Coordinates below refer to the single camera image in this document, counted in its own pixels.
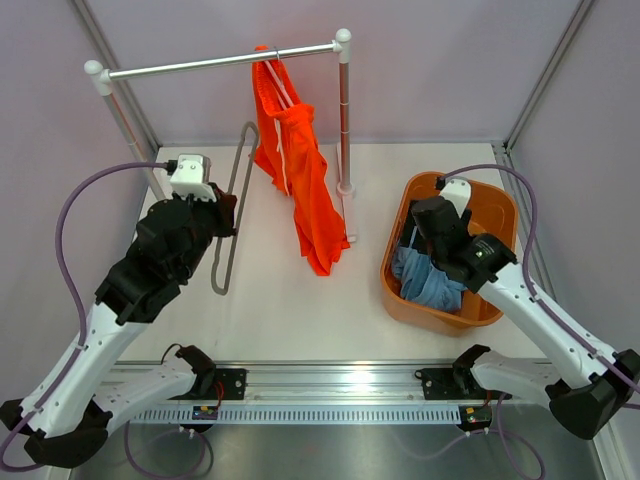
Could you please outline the light blue shorts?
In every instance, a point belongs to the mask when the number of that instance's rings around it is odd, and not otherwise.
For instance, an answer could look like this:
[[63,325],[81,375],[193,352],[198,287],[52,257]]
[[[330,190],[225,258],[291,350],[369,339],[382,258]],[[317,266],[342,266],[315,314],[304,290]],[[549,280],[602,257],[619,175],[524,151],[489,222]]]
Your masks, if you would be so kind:
[[462,306],[466,287],[437,269],[426,254],[397,247],[391,272],[400,282],[400,297],[406,301],[443,312],[454,312]]

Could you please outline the orange shorts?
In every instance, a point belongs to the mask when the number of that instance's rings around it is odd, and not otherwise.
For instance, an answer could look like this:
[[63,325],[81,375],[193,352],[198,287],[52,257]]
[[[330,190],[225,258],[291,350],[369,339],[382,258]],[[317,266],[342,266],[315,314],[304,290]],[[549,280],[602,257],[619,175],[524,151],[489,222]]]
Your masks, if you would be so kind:
[[282,110],[277,90],[264,62],[252,64],[252,87],[260,143],[255,163],[285,194],[280,155],[276,152],[274,120],[281,122],[286,172],[293,200],[293,221],[300,255],[318,276],[328,276],[349,248],[345,222],[336,210],[326,184],[328,163],[320,153],[314,132],[315,109],[303,102],[281,60],[270,61],[292,99],[293,106]]

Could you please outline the pink clothes hanger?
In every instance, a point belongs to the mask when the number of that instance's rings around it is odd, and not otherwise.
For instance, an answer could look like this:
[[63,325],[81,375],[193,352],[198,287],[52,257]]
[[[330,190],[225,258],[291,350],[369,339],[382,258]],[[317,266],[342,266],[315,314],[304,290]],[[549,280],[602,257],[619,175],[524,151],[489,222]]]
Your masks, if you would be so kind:
[[[287,108],[290,108],[293,106],[293,102],[292,99],[290,98],[288,92],[286,91],[286,88],[282,82],[282,80],[280,79],[280,77],[278,76],[278,74],[276,73],[275,69],[273,68],[271,62],[269,60],[264,62],[264,65],[271,77],[271,81],[273,86],[275,87],[275,89],[277,90],[277,100],[278,103],[281,107],[282,110],[286,110]],[[286,155],[284,152],[284,147],[283,147],[283,137],[282,137],[282,127],[281,127],[281,122],[278,119],[274,120],[274,127],[275,127],[275,131],[276,131],[276,135],[277,135],[277,147],[276,147],[276,152],[280,155],[280,160],[281,160],[281,172],[282,172],[282,177],[283,177],[283,185],[284,185],[284,190],[285,190],[285,194],[287,196],[290,196],[290,190],[289,190],[289,182],[288,182],[288,178],[287,178],[287,172],[286,172]]]

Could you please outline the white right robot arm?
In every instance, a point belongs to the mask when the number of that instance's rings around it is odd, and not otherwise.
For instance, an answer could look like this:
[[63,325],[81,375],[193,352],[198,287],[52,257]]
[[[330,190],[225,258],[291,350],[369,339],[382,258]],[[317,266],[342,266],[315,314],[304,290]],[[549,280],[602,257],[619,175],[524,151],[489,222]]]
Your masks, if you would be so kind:
[[617,351],[582,328],[535,287],[515,253],[489,233],[468,231],[471,211],[444,196],[413,200],[410,226],[437,271],[497,307],[544,353],[547,363],[474,345],[452,364],[461,395],[506,393],[548,409],[571,434],[591,440],[639,385],[639,355]]

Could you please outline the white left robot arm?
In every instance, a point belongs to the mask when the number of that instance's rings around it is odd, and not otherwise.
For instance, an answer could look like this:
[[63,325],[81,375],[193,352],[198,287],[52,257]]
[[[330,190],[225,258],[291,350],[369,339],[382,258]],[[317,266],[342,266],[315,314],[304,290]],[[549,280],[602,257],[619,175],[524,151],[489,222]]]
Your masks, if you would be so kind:
[[71,344],[29,396],[1,406],[1,420],[25,436],[38,466],[75,468],[124,423],[178,396],[200,399],[216,386],[216,366],[193,345],[146,375],[116,387],[102,381],[120,355],[185,286],[215,238],[235,235],[237,199],[215,184],[213,199],[188,195],[159,201],[136,226],[125,257],[96,291],[86,336]]

